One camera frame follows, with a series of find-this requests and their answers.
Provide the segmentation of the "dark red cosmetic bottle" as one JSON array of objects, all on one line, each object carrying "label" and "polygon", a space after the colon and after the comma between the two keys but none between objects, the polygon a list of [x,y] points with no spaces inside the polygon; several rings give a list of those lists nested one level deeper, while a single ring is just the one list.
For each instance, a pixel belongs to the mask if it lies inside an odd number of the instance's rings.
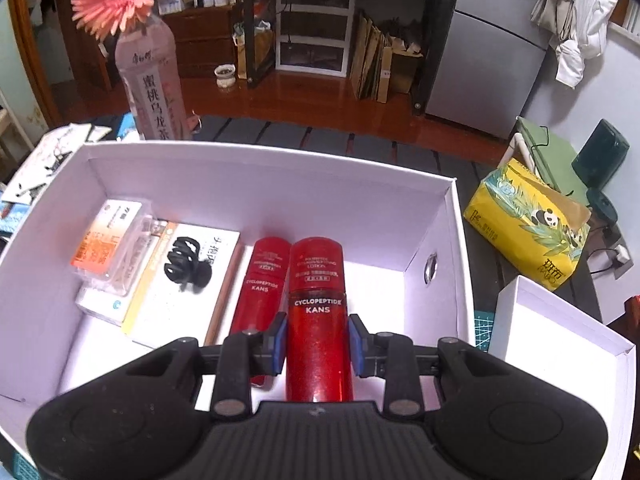
[{"label": "dark red cosmetic bottle", "polygon": [[288,272],[286,400],[349,402],[348,310],[343,248],[308,237],[291,248]]}]

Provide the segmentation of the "white box lid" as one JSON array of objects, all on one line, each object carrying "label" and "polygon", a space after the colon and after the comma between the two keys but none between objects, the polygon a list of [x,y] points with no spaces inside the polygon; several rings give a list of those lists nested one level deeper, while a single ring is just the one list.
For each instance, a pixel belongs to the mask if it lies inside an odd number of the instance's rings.
[{"label": "white box lid", "polygon": [[592,405],[608,428],[594,476],[623,477],[636,403],[636,346],[518,276],[499,294],[489,353]]}]

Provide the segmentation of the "white yellow medicine box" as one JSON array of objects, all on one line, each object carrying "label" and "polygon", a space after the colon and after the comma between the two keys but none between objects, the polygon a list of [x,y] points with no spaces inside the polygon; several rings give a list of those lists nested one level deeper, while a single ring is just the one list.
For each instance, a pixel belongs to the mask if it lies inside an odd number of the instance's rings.
[{"label": "white yellow medicine box", "polygon": [[81,286],[76,304],[146,348],[180,337],[211,344],[240,255],[238,231],[159,221],[134,246],[119,281]]}]

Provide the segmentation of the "green cutting mat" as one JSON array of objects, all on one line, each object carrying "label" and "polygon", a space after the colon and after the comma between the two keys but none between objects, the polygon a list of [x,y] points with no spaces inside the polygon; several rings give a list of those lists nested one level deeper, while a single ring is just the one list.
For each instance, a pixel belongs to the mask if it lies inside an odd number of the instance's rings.
[{"label": "green cutting mat", "polygon": [[475,347],[478,350],[484,352],[489,350],[494,324],[494,312],[474,311]]}]

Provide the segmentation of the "black hair claw clip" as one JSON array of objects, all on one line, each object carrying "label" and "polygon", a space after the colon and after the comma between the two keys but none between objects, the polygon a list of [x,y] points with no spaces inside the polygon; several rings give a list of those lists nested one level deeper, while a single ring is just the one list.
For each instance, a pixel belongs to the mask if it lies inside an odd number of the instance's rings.
[{"label": "black hair claw clip", "polygon": [[171,246],[164,263],[164,274],[169,281],[178,284],[181,290],[192,287],[199,294],[210,282],[212,266],[200,259],[201,245],[192,237],[179,236]]}]

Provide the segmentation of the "white storage box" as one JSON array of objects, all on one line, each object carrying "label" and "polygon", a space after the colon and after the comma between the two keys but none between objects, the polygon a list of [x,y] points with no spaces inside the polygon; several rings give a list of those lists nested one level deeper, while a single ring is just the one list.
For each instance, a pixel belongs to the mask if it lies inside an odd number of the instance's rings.
[{"label": "white storage box", "polygon": [[426,346],[474,338],[454,179],[242,144],[90,144],[58,170],[1,257],[1,433],[19,451],[40,405],[138,355],[115,326],[75,304],[70,259],[110,197],[239,232],[245,245],[269,235],[332,238],[344,250],[349,309],[369,330]]}]

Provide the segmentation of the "orange white medicine box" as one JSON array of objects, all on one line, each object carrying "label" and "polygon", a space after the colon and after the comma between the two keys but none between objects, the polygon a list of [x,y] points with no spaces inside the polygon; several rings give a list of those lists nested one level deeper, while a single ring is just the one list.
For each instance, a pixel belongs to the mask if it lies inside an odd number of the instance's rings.
[{"label": "orange white medicine box", "polygon": [[151,236],[148,200],[108,198],[70,260],[73,271],[90,287],[125,296]]}]

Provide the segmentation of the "yellow panda tissue pack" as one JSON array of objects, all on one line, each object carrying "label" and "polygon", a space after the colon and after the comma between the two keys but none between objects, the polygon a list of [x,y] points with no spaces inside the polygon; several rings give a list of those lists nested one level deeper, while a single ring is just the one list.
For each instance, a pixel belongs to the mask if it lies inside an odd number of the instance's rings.
[{"label": "yellow panda tissue pack", "polygon": [[590,210],[556,192],[518,160],[480,181],[464,218],[518,272],[552,292],[574,273]]}]

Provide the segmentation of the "green small stool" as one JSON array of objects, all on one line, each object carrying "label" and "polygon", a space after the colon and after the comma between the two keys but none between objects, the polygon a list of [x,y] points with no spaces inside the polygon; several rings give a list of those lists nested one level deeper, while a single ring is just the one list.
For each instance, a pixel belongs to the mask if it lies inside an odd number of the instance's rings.
[{"label": "green small stool", "polygon": [[588,206],[587,187],[572,166],[575,157],[576,151],[570,142],[556,136],[548,127],[518,116],[515,131],[498,166],[517,158],[550,188]]}]

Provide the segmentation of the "stack of papers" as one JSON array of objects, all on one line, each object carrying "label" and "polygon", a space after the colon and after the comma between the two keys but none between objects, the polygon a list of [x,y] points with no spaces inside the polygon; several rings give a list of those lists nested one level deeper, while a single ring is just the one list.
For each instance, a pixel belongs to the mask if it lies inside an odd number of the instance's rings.
[{"label": "stack of papers", "polygon": [[98,142],[112,129],[68,124],[46,133],[1,192],[3,203],[29,206],[53,180],[66,159],[87,142]]}]

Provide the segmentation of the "small ceramic pot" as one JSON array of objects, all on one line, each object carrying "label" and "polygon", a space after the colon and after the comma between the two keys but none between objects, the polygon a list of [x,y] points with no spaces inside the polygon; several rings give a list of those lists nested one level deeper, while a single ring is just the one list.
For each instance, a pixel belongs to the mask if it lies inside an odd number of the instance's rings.
[{"label": "small ceramic pot", "polygon": [[235,85],[236,68],[234,64],[221,64],[214,70],[218,88],[228,89]]}]

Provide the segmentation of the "pink tea bottle vase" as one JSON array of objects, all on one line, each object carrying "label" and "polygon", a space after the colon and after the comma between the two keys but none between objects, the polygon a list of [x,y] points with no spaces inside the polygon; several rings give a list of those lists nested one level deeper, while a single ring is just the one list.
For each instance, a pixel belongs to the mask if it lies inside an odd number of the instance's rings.
[{"label": "pink tea bottle vase", "polygon": [[190,141],[175,36],[157,14],[120,34],[115,64],[138,133],[146,140]]}]

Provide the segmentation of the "silver refrigerator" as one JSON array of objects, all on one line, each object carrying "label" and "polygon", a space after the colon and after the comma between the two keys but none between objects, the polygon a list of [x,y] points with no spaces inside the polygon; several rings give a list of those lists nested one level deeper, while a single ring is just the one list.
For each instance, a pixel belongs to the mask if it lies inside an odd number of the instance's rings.
[{"label": "silver refrigerator", "polygon": [[510,136],[550,39],[530,20],[536,2],[457,0],[427,114]]}]

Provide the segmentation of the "white drawer unit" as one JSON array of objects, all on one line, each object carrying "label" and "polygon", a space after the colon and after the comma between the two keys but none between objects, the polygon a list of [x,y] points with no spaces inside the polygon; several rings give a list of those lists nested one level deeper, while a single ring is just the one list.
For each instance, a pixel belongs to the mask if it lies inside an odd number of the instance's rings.
[{"label": "white drawer unit", "polygon": [[276,69],[345,77],[356,0],[276,0]]}]

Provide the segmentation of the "white curtain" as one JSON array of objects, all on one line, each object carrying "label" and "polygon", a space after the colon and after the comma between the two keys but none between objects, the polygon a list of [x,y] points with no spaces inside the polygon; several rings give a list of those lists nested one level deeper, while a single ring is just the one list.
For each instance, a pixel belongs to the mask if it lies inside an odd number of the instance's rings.
[{"label": "white curtain", "polygon": [[537,0],[530,20],[550,32],[558,68],[555,80],[575,89],[586,62],[601,56],[618,0]]}]

